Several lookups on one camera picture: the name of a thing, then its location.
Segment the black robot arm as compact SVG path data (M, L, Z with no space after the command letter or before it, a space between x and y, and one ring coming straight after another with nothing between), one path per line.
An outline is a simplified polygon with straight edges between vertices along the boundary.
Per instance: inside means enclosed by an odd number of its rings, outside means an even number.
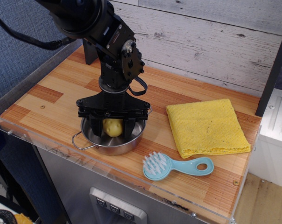
M141 52L134 32L114 12L106 0L42 0L58 30L72 39L92 44L101 65L101 92L77 101L78 115L89 121L97 136L102 135L104 119L121 119L123 136L128 138L135 123L148 118L150 104L139 100L143 92L130 88L132 81L142 83Z

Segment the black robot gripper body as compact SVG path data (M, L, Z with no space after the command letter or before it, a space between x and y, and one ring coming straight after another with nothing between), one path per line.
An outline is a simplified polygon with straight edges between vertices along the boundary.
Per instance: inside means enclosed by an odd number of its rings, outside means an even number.
M120 94L100 93L76 101L78 116L87 119L137 119L147 120L150 103Z

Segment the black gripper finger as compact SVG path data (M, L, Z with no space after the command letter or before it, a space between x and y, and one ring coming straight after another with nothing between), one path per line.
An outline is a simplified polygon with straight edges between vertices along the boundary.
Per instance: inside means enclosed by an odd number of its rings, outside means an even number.
M135 118L128 118L123 120L123 131L124 131L124 138L128 139L132 134L132 131L135 127Z
M94 117L93 115L89 115L89 124L92 129L94 135L101 137L103 131L103 119Z

